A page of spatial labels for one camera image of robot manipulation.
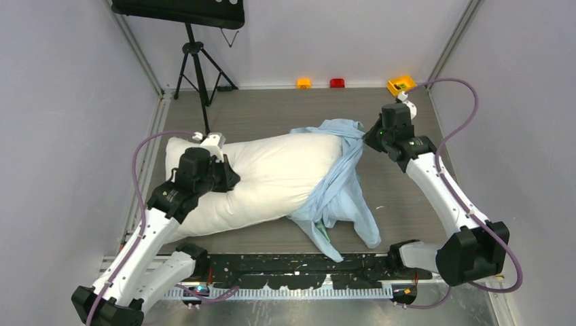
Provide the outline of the white pillow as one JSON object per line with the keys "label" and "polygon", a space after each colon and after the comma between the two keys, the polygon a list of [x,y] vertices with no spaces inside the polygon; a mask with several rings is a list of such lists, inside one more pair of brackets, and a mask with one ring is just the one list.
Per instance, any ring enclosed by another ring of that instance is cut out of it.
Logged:
{"label": "white pillow", "polygon": [[342,157],[340,137],[293,133],[222,147],[240,176],[234,189],[202,196],[198,207],[168,238],[208,236],[290,215]]}

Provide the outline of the light blue pillowcase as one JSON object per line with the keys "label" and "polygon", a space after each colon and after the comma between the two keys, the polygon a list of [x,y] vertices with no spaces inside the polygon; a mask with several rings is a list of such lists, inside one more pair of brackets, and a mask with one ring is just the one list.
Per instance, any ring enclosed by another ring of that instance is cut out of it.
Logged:
{"label": "light blue pillowcase", "polygon": [[348,119],[332,119],[324,120],[318,127],[294,128],[290,133],[335,136],[342,153],[303,205],[287,218],[309,237],[320,252],[337,263],[344,258],[331,244],[327,230],[338,221],[351,222],[367,248],[378,247],[380,231],[363,197],[356,171],[364,149],[363,124]]}

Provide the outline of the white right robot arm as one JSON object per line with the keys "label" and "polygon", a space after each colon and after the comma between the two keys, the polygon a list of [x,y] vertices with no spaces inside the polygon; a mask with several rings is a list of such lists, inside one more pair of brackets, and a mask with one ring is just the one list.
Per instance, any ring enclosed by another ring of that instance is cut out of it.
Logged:
{"label": "white right robot arm", "polygon": [[418,268],[457,286],[501,273],[508,227],[501,221],[491,222],[464,195],[430,138],[415,134],[411,112],[405,103],[383,106],[363,141],[385,153],[419,186],[438,215],[447,241],[441,246],[420,240],[392,244],[387,261],[390,274],[402,279]]}

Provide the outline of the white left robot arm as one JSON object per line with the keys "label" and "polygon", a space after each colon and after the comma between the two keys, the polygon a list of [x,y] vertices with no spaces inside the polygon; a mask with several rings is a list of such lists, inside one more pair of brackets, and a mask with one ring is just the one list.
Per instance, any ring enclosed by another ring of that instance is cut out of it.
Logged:
{"label": "white left robot arm", "polygon": [[85,325],[142,325],[150,308],[176,284],[202,280],[209,270],[206,249],[178,247],[153,272],[147,269],[164,242],[209,192],[233,190],[240,177],[217,145],[189,147],[172,177],[152,193],[137,233],[107,270],[89,287],[79,286],[71,301]]}

